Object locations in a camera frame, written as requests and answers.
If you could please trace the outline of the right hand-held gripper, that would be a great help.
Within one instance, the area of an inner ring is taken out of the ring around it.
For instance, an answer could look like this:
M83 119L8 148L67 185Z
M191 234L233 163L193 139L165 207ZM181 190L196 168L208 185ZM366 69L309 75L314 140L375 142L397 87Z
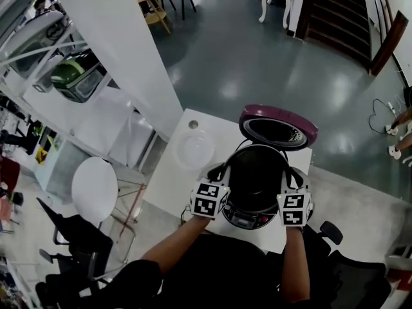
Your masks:
M314 209L310 180L296 167L285 170L285 193L278 194L277 203L281 224L285 227L304 227Z

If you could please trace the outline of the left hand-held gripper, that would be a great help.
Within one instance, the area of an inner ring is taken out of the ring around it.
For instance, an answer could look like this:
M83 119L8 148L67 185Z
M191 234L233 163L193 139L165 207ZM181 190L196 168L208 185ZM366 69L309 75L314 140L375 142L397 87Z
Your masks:
M215 220L226 207L230 188L213 184L225 183L225 173L224 162L212 164L201 171L191 191L189 206L192 215Z

